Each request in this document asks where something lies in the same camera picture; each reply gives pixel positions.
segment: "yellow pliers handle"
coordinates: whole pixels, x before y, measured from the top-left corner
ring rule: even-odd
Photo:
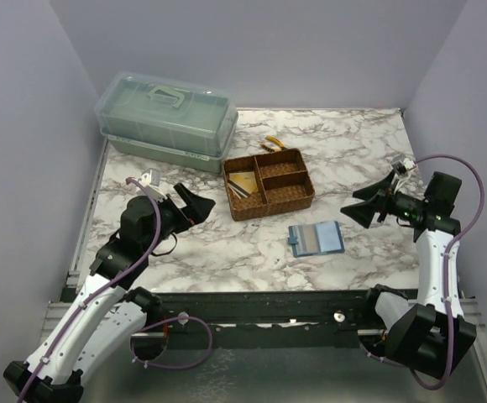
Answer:
[[[266,136],[266,140],[270,141],[271,143],[275,144],[276,146],[279,147],[279,149],[274,149],[272,147],[270,147],[268,144],[266,143],[262,143],[260,145],[260,147],[262,147],[263,149],[265,149],[266,151],[268,151],[269,153],[274,153],[276,151],[281,151],[282,149],[286,149],[285,145],[282,144],[278,139],[276,139],[275,137],[272,137],[272,136]]]

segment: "woven basket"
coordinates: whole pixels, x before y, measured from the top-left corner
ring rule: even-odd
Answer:
[[[249,171],[254,171],[259,191],[238,199],[228,187],[228,174]],[[226,160],[223,179],[234,221],[308,208],[315,195],[299,149]]]

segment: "gray wall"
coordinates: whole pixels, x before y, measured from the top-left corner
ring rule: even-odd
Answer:
[[[95,88],[121,70],[240,106],[406,107],[464,0],[50,0]]]
[[[470,0],[406,112],[406,128],[417,156],[447,152],[472,162],[487,195],[487,1]],[[478,191],[457,165],[427,162],[465,178],[458,201],[464,223],[473,216]],[[481,221],[460,248],[463,287],[475,294],[487,322],[487,203]]]
[[[71,262],[101,150],[95,101],[49,3],[0,1],[0,402]]]

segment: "marble surface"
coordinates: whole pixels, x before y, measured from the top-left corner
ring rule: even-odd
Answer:
[[[135,189],[124,179],[150,167],[161,171],[162,190],[182,182],[200,196],[216,201],[211,216],[179,235],[175,251],[151,258],[137,279],[154,291],[273,291],[363,289],[377,283],[417,288],[418,263],[412,233],[393,217],[364,229],[339,212],[355,199],[352,191],[376,182],[390,171],[396,154],[411,155],[411,146],[396,109],[273,111],[241,110],[229,158],[262,154],[259,143],[274,135],[301,150],[316,198],[311,208],[272,217],[235,222],[220,175],[120,154],[109,146],[86,251],[80,258],[80,282],[96,251],[119,227],[126,202]],[[422,189],[417,174],[405,186]],[[294,258],[287,245],[290,225],[327,220],[340,222],[344,254]],[[158,251],[172,247],[164,241]]]

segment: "bolt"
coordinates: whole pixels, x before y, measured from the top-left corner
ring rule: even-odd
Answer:
[[[182,312],[180,312],[180,313],[178,314],[178,317],[181,317],[181,319],[179,319],[179,320],[178,320],[178,322],[179,322],[179,323],[180,323],[182,326],[184,326],[186,323],[188,323],[188,319],[187,319],[187,318],[189,317],[189,315],[187,314],[187,312],[186,312],[186,311],[182,311]]]
[[[342,312],[335,312],[333,318],[335,318],[335,321],[337,321],[337,323],[342,323],[346,319]]]

